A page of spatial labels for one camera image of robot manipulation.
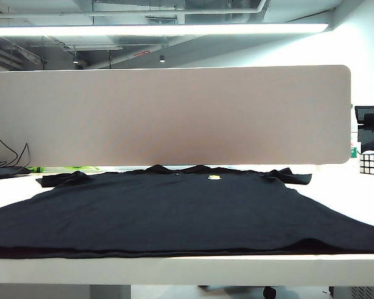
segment fluorescent light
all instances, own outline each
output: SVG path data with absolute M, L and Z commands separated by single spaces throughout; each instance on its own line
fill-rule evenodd
M 324 31 L 328 24 L 225 24 L 150 26 L 0 27 L 0 36 L 188 36 L 207 34 L 299 34 Z

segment white desk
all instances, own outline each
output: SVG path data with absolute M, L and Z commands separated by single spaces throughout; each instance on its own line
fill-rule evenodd
M 253 168 L 267 171 L 281 167 Z M 291 169 L 313 173 L 313 178 L 307 186 L 288 187 L 374 225 L 374 176 L 358 173 L 357 159 L 343 165 Z M 41 188 L 36 177 L 0 180 L 0 207 L 49 190 Z M 374 254 L 0 259 L 0 283 L 374 286 Z

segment cable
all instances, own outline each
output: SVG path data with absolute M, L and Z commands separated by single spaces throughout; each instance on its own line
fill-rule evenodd
M 92 11 L 94 11 L 94 0 L 92 0 Z
M 298 17 L 297 19 L 293 19 L 293 20 L 289 20 L 289 21 L 287 21 L 287 23 L 289 23 L 289 22 L 299 21 L 299 20 L 305 19 L 306 17 L 314 17 L 314 16 L 318 16 L 319 14 L 324 14 L 324 13 L 326 13 L 326 12 L 330 12 L 330 9 L 327 9 L 326 11 L 316 12 L 315 14 L 309 14 L 308 16 Z
M 21 154 L 19 155 L 18 160 L 15 162 L 15 164 L 8 165 L 8 166 L 9 167 L 16 166 L 20 162 L 22 156 L 24 155 L 25 150 L 27 150 L 27 154 L 28 154 L 29 160 L 28 160 L 28 163 L 25 166 L 23 166 L 23 167 L 28 166 L 31 163 L 31 151 L 29 150 L 29 145 L 27 143 L 25 143 L 24 148 L 22 149 Z
M 15 158 L 14 158 L 11 162 L 9 162 L 8 164 L 6 164 L 5 166 L 10 165 L 10 164 L 13 163 L 16 159 L 18 159 L 18 154 L 17 154 L 13 149 L 11 149 L 7 144 L 5 144 L 5 143 L 3 142 L 3 140 L 0 139 L 0 142 L 1 142 L 1 144 L 4 145 L 4 146 L 9 150 L 9 151 L 11 151 L 11 152 L 13 152 L 13 153 L 15 154 Z

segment t-shirt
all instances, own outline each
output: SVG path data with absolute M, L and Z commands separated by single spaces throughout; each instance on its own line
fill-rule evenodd
M 374 226 L 284 184 L 309 181 L 202 165 L 45 176 L 53 190 L 0 208 L 0 257 L 374 253 Z

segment yellow logo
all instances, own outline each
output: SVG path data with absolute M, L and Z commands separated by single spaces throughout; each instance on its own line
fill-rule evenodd
M 217 174 L 211 174 L 208 176 L 208 179 L 221 179 L 221 176 L 218 176 Z

